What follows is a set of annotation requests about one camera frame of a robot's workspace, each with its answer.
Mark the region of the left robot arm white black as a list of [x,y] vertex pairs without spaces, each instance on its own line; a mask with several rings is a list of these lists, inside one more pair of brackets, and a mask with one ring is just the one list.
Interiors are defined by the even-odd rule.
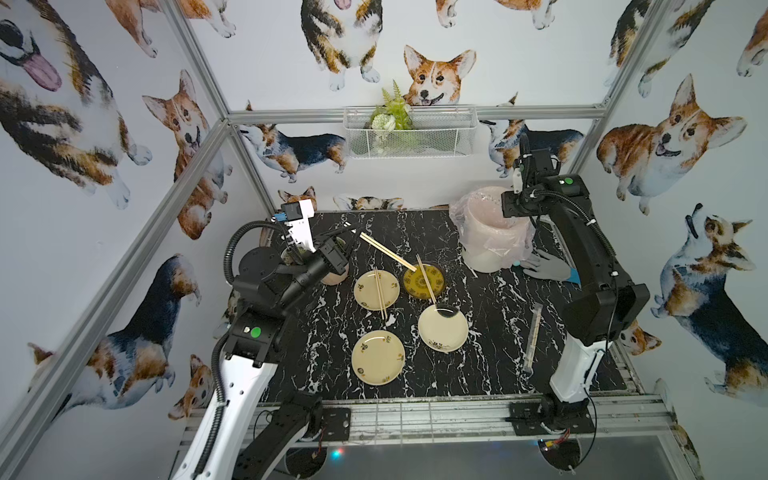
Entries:
[[250,250],[235,264],[238,243],[255,229],[282,234],[288,246],[299,242],[294,222],[252,221],[230,238],[223,258],[224,276],[239,293],[242,305],[213,348],[216,396],[179,463],[177,479],[265,479],[295,443],[322,429],[320,395],[294,392],[250,443],[243,442],[300,323],[299,303],[328,274],[343,274],[352,245],[339,245],[337,238],[343,231],[336,229],[310,242],[291,265],[268,247]]

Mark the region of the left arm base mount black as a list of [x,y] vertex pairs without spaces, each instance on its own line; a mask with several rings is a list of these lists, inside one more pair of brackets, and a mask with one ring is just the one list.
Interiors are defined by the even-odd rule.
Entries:
[[262,430],[272,439],[283,440],[295,436],[302,427],[303,435],[298,442],[346,441],[350,437],[350,408],[303,408],[285,404],[275,410],[267,426]]

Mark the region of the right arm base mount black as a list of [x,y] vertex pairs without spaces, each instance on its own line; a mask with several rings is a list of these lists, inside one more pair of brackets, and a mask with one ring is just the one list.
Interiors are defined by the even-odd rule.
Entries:
[[591,434],[596,432],[589,402],[564,403],[544,397],[535,402],[510,403],[507,421],[517,436]]

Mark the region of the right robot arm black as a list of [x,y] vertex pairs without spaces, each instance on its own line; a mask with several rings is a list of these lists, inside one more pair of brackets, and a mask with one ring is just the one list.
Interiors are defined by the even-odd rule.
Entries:
[[565,347],[549,381],[551,392],[540,407],[546,417],[564,417],[587,408],[589,388],[602,358],[636,319],[650,293],[620,265],[597,223],[581,177],[562,175],[550,151],[533,150],[526,135],[520,137],[519,146],[513,187],[501,194],[503,216],[548,217],[562,236],[581,286],[581,295],[561,313]]

